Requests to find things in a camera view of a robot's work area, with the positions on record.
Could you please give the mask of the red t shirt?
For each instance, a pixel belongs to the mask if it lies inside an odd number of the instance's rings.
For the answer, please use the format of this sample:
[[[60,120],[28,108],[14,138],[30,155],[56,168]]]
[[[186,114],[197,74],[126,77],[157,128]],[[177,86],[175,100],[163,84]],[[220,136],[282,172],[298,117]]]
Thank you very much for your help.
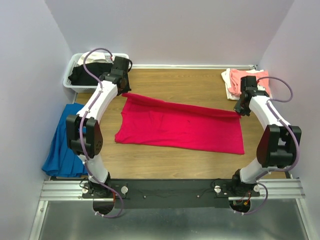
[[[245,153],[240,116],[232,111],[124,93],[115,142],[207,152]]]

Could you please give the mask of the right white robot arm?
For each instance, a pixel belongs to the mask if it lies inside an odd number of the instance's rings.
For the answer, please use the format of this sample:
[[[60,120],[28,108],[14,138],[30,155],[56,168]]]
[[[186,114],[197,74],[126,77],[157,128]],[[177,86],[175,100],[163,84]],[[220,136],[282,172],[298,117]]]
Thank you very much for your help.
[[[260,78],[246,75],[240,79],[240,97],[234,110],[241,116],[254,113],[264,132],[255,159],[232,176],[230,191],[241,196],[252,190],[257,181],[273,172],[289,172],[299,162],[302,130],[288,123],[276,110],[265,90],[258,89]]]

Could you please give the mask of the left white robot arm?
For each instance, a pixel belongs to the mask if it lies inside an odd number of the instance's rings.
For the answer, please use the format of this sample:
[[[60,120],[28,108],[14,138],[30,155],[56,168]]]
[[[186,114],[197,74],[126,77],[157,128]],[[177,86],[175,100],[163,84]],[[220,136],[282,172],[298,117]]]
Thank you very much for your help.
[[[115,56],[111,60],[111,68],[98,75],[83,64],[84,71],[96,80],[97,87],[84,107],[66,118],[67,146],[79,156],[90,181],[95,183],[93,191],[101,198],[107,197],[111,191],[107,182],[109,172],[103,166],[100,154],[103,146],[101,118],[116,96],[131,90],[128,72],[132,61],[123,56]]]

